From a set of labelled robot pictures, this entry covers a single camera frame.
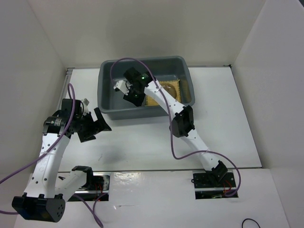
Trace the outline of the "clear square plate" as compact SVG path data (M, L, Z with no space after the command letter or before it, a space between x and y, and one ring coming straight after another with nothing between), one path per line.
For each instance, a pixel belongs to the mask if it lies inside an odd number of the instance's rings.
M176 89L175 89L175 87L174 87L173 84L171 84L171 83L164 83L162 86L173 98L177 97L177 91L176 91Z

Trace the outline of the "grey plastic bin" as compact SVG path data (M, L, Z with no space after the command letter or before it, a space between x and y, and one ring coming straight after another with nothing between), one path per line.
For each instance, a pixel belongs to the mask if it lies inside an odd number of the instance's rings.
M141 58L153 73L155 78L162 81L178 80L181 103L192 106L195 94L192 79L186 61L180 56ZM146 106L145 103L136 107L123 99L124 94L114 90L113 82L125 80L124 73L134 67L141 73L147 72L144 65L134 60L122 60L114 64L115 60L107 60L100 66L97 88L97 103L100 111L112 120L152 118L166 116L167 113L160 106Z

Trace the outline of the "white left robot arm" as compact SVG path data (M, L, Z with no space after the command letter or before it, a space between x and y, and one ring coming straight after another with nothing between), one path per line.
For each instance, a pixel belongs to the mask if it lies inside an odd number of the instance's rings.
M15 196L12 207L25 220L59 222L66 202L78 189L101 191L104 178L93 174L88 166L75 166L59 183L57 174L71 136L80 142L96 139L96 134L110 131L100 109L95 108L97 120L88 110L89 101L63 99L61 109L48 117L43 125L41 159L22 196Z

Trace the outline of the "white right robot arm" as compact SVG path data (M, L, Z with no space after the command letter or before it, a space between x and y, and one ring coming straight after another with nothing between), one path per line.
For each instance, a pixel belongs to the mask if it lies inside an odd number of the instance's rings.
M174 98L152 75L150 71L140 73L131 67L123 75L127 85L116 88L124 93L124 99L129 99L131 103L138 104L142 98L151 97L169 117L171 153L176 160L182 160L192 155L197 155L202 163L210 185L220 186L228 172L226 165L216 156L217 152L208 150L207 145L199 136L194 125L193 109L190 105L186 106ZM176 156L173 145L173 138L182 139L193 152Z

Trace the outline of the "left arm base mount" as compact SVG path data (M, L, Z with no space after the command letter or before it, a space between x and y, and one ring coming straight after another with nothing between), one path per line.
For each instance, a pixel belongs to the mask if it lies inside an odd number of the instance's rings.
M94 172L95 182L88 189L79 188L74 194L87 202L108 201L110 188L109 172Z

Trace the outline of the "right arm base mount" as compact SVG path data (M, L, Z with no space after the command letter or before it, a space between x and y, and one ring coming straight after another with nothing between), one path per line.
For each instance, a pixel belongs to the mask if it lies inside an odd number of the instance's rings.
M210 175L205 171L193 171L191 182L194 186L196 200L211 200L224 198L238 198L238 194L227 196L233 192L237 185L232 171L228 171L225 177L216 184L211 183Z

